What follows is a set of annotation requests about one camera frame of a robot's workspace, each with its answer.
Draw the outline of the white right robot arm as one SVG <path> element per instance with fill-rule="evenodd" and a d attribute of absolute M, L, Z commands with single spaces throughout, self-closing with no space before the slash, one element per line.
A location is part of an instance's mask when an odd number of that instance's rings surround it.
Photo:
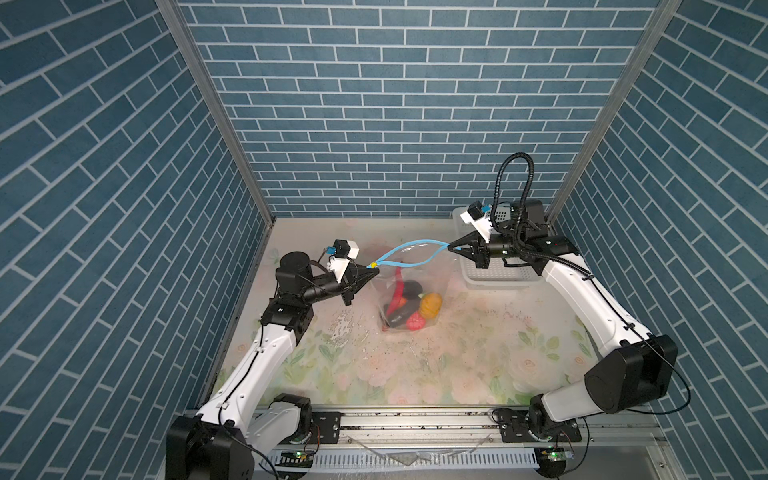
<path fill-rule="evenodd" d="M 571 240 L 551 232 L 538 201 L 515 204 L 499 221 L 495 206 L 475 202 L 453 212 L 461 237 L 448 246 L 487 269 L 493 260 L 508 266 L 519 259 L 551 285 L 575 311 L 599 353 L 581 379 L 535 396 L 529 425 L 544 430 L 576 418 L 632 410 L 664 397 L 678 347 L 636 320 L 603 287 Z"/>

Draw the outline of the white plastic perforated basket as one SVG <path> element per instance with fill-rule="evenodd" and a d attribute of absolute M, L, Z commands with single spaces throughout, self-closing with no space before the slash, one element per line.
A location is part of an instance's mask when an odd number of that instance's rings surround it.
<path fill-rule="evenodd" d="M 514 290 L 528 288 L 542 281 L 531 267 L 505 267 L 502 260 L 494 258 L 488 269 L 478 269 L 475 263 L 459 257 L 458 264 L 468 289 Z"/>

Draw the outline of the aluminium mounting rail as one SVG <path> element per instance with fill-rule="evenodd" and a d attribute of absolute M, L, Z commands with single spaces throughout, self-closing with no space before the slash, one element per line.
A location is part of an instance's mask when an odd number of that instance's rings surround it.
<path fill-rule="evenodd" d="M 680 479 L 658 422 L 638 414 L 577 419 L 580 442 L 504 443 L 494 407 L 322 407 L 342 413 L 339 442 L 276 446 L 277 472 L 250 479 Z"/>

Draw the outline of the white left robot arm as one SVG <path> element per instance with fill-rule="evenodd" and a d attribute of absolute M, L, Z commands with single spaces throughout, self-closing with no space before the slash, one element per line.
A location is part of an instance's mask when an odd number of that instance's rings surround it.
<path fill-rule="evenodd" d="M 260 330 L 228 380 L 192 417 L 179 416 L 166 437 L 168 479 L 250 479 L 262 462 L 277 472 L 268 453 L 285 440 L 308 438 L 313 427 L 311 402 L 281 394 L 266 413 L 256 408 L 281 365 L 295 350 L 314 317 L 315 303 L 354 296 L 379 272 L 356 263 L 358 245 L 338 239 L 319 274 L 317 261 L 294 251 L 275 271 L 276 290 L 260 318 Z"/>

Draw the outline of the pink round food ball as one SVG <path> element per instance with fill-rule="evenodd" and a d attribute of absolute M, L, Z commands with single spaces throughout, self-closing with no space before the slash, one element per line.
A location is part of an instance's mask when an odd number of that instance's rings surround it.
<path fill-rule="evenodd" d="M 426 326 L 426 322 L 424 317 L 415 312 L 406 320 L 406 327 L 410 331 L 418 331 Z"/>

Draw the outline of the yellow food ball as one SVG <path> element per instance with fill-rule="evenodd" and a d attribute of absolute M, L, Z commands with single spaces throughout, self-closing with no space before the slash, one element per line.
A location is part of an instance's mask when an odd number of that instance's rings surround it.
<path fill-rule="evenodd" d="M 426 293 L 420 299 L 419 314 L 425 320 L 434 320 L 440 314 L 442 304 L 443 298 L 439 293 Z"/>

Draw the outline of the red chili pepper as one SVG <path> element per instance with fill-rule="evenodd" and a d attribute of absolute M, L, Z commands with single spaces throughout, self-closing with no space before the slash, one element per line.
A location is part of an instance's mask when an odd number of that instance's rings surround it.
<path fill-rule="evenodd" d="M 395 288 L 392 298 L 388 304 L 386 315 L 389 316 L 401 307 L 401 302 L 404 294 L 404 281 L 397 279 L 395 282 Z"/>

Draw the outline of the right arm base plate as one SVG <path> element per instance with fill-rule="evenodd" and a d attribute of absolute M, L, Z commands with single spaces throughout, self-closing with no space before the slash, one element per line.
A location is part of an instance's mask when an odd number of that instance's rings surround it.
<path fill-rule="evenodd" d="M 575 420 L 553 422 L 539 410 L 494 408 L 490 418 L 497 425 L 504 443 L 576 443 L 582 440 Z"/>

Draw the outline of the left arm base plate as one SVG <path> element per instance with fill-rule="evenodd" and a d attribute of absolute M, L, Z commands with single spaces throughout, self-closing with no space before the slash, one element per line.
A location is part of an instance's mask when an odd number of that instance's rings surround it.
<path fill-rule="evenodd" d="M 312 445 L 335 445 L 339 442 L 342 413 L 315 411 L 312 420 L 300 420 L 298 430 L 279 442 L 280 446 L 309 448 Z"/>

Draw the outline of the long black food piece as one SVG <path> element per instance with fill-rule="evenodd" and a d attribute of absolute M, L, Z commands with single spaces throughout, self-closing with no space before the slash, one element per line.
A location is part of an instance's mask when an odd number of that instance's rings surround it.
<path fill-rule="evenodd" d="M 404 285 L 401 307 L 387 316 L 386 311 L 389 303 L 386 305 L 384 321 L 388 328 L 402 327 L 406 320 L 419 308 L 421 295 L 424 292 L 422 285 L 415 280 L 404 281 Z"/>

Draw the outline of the clear zip top bag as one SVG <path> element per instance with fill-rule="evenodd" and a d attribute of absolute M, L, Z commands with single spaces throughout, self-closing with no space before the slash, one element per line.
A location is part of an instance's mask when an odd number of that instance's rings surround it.
<path fill-rule="evenodd" d="M 381 329 L 414 333 L 437 324 L 447 309 L 447 291 L 458 256 L 444 241 L 406 242 L 368 264 Z"/>

